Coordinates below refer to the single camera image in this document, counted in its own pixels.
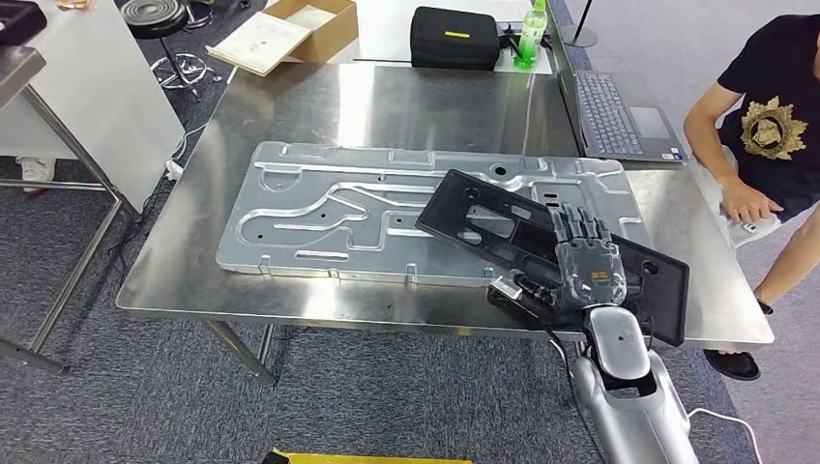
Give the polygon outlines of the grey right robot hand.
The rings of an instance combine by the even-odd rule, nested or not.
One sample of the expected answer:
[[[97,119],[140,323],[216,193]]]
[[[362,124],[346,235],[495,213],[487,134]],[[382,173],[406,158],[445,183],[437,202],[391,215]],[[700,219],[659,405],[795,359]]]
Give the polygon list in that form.
[[[568,203],[551,212],[560,279],[550,285],[517,274],[513,282],[541,306],[541,311],[570,318],[587,306],[620,305],[628,293],[618,245],[599,217]]]

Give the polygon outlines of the person's right hand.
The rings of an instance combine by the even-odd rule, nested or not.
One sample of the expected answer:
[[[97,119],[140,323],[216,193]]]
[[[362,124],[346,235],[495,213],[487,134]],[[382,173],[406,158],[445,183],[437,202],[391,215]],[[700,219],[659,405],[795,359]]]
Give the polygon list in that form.
[[[774,200],[737,177],[720,181],[719,184],[722,192],[721,206],[736,223],[754,223],[783,210]]]

